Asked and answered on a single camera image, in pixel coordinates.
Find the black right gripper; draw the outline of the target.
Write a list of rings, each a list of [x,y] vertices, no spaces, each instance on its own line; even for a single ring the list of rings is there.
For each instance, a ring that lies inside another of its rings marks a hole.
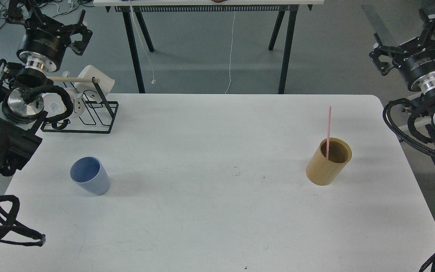
[[[369,57],[382,76],[397,68],[412,92],[429,92],[435,88],[435,14],[428,15],[421,8],[418,14],[423,22],[423,31],[397,46],[384,45],[378,33],[374,33],[377,46]],[[387,56],[390,62],[380,60]]]

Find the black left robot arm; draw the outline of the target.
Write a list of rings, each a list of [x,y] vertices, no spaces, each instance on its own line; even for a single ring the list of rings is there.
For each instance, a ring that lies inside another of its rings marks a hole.
[[[21,170],[42,139],[36,136],[42,124],[57,125],[69,118],[73,102],[64,88],[47,78],[62,65],[67,48],[82,55],[92,36],[83,23],[65,25],[42,13],[33,1],[12,0],[5,14],[9,24],[25,28],[17,51],[19,63],[0,60],[0,176]],[[0,196],[0,243],[43,246],[46,237],[17,221],[20,201]]]

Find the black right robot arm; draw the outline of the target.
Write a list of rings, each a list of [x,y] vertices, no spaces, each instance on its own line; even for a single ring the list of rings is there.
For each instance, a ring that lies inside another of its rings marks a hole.
[[[382,117],[399,141],[428,155],[435,165],[435,14],[418,11],[423,22],[419,36],[397,46],[384,45],[377,33],[369,57],[382,76],[397,69],[414,99],[388,102]]]

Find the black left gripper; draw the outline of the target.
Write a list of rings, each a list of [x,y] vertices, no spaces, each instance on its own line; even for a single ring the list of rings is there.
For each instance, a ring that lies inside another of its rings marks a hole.
[[[67,47],[82,56],[92,37],[92,31],[83,23],[85,14],[86,11],[81,11],[78,22],[71,25],[53,19],[46,23],[26,19],[25,34],[17,50],[18,59],[27,63],[30,57],[38,57],[43,60],[45,72],[56,72],[62,65]],[[71,41],[71,36],[81,39]]]

